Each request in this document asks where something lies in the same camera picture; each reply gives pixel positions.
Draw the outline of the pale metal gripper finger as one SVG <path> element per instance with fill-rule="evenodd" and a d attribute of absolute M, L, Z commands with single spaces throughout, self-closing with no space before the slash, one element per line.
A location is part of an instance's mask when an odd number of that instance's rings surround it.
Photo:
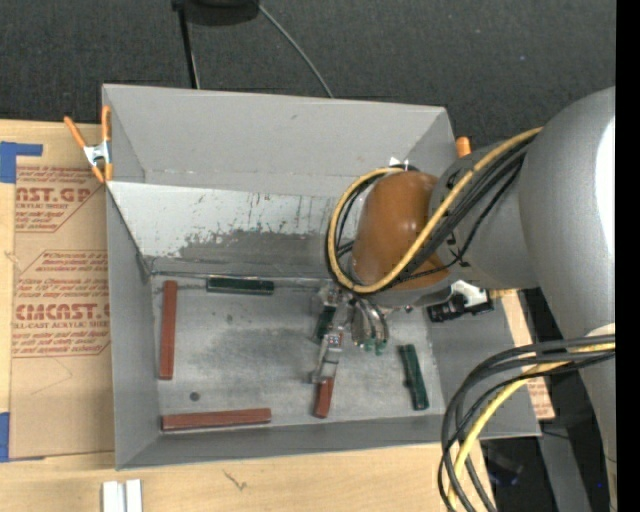
<path fill-rule="evenodd" d="M 341 327 L 343 321 L 343 296 L 339 288 L 325 287 L 317 296 L 317 318 L 313 331 L 314 339 L 322 339 L 326 334 Z"/>
<path fill-rule="evenodd" d="M 311 382 L 321 384 L 333 379 L 343 353 L 343 333 L 330 331 L 321 340 L 319 359 L 311 373 Z"/>

